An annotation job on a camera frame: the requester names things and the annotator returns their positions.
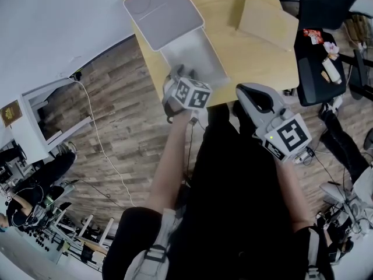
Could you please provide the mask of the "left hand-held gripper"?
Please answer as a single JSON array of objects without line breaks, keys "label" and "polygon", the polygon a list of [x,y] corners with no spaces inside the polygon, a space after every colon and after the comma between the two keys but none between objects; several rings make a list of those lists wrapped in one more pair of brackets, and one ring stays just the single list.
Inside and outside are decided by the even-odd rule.
[{"label": "left hand-held gripper", "polygon": [[171,68],[163,85],[161,101],[165,113],[180,113],[184,110],[203,110],[212,95],[212,88],[199,80],[194,69],[185,72],[184,65]]}]

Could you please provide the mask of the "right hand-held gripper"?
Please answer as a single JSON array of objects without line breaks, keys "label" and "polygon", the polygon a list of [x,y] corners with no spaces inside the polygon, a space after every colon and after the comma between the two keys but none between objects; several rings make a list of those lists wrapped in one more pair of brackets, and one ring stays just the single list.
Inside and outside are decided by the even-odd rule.
[{"label": "right hand-held gripper", "polygon": [[253,137],[275,159],[285,162],[310,143],[312,136],[302,116],[285,106],[273,88],[258,83],[240,83],[235,92],[256,126]]}]

